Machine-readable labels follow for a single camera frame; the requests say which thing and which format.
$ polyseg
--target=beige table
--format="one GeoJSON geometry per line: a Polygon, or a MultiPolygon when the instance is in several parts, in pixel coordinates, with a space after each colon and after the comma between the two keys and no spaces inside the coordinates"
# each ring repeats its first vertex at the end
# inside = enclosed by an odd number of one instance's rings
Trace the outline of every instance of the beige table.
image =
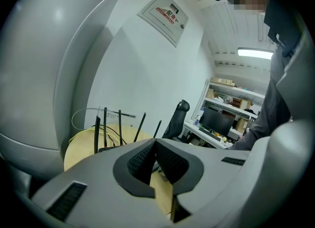
{"type": "MultiPolygon", "coordinates": [[[[119,126],[116,124],[108,124],[108,127],[115,130],[119,133],[119,126]]],[[[119,137],[117,134],[106,128],[107,133],[114,135],[116,139],[119,141],[119,137]]],[[[133,128],[130,126],[122,126],[122,137],[127,144],[133,143],[134,137],[137,133],[137,128],[133,128]]],[[[144,131],[140,131],[137,141],[150,139],[152,138],[151,135],[147,134],[144,131]]],[[[107,146],[112,147],[113,142],[107,139],[107,146]]],[[[98,135],[98,148],[104,147],[104,135],[100,133],[98,135]]],[[[64,170],[67,171],[69,168],[77,164],[79,161],[83,160],[84,158],[91,156],[94,154],[94,132],[93,131],[86,131],[77,135],[69,144],[67,151],[64,157],[64,170]]],[[[156,191],[156,201],[160,209],[165,213],[165,215],[171,212],[172,206],[172,193],[173,187],[169,183],[169,181],[164,182],[160,174],[156,171],[151,175],[150,186],[155,189],[156,191]]]]}

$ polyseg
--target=sleeve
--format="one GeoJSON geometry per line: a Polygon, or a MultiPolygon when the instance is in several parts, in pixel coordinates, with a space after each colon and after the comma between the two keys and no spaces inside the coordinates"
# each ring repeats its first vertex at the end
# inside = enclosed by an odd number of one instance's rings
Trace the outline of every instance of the sleeve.
{"type": "Polygon", "coordinates": [[[282,57],[281,50],[274,53],[270,82],[260,115],[252,124],[250,131],[229,149],[251,150],[258,139],[270,136],[278,126],[289,121],[291,116],[289,108],[276,87],[277,82],[283,76],[284,67],[288,61],[288,58],[282,57]]]}

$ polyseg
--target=desk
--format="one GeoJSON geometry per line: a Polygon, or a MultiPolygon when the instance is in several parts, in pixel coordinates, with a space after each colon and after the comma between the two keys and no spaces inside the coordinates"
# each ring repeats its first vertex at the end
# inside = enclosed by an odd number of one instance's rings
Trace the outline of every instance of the desk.
{"type": "MultiPolygon", "coordinates": [[[[119,133],[119,126],[116,124],[108,124],[108,127],[119,133]]],[[[122,137],[127,144],[133,143],[138,128],[122,126],[122,137]]],[[[109,134],[119,137],[110,129],[107,129],[109,134]]],[[[152,136],[144,131],[140,131],[137,141],[151,139],[152,136]]],[[[107,146],[112,147],[112,141],[107,137],[107,146]]],[[[98,135],[98,148],[104,147],[104,135],[98,135]]],[[[64,157],[64,170],[67,171],[79,161],[94,154],[94,132],[86,131],[76,136],[69,144],[64,157]]],[[[156,191],[156,201],[161,211],[167,215],[171,212],[173,187],[169,181],[164,182],[160,174],[156,171],[151,175],[150,186],[156,191]]]]}
{"type": "Polygon", "coordinates": [[[197,126],[195,126],[191,123],[184,122],[184,127],[187,128],[189,131],[193,132],[194,134],[196,134],[199,138],[202,138],[203,140],[209,142],[211,145],[213,145],[214,147],[216,147],[218,149],[227,148],[221,142],[217,141],[214,138],[211,138],[209,135],[200,131],[197,126]]]}

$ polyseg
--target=dark screen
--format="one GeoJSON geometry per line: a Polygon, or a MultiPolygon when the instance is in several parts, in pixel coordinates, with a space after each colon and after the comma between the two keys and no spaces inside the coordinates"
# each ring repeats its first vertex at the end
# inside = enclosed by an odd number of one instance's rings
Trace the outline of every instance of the dark screen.
{"type": "Polygon", "coordinates": [[[228,135],[233,122],[233,118],[208,108],[205,109],[200,119],[200,124],[202,126],[212,129],[213,131],[216,131],[224,136],[228,135]]]}

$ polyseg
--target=black office chair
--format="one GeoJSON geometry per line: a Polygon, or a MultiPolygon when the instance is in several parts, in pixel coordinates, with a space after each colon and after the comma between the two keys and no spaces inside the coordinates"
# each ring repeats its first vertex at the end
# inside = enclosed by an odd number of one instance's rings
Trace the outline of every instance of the black office chair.
{"type": "Polygon", "coordinates": [[[171,118],[171,121],[168,124],[168,127],[162,138],[173,139],[181,142],[181,140],[177,137],[181,134],[183,130],[184,120],[189,109],[190,105],[187,101],[182,100],[178,103],[173,117],[171,118]]]}

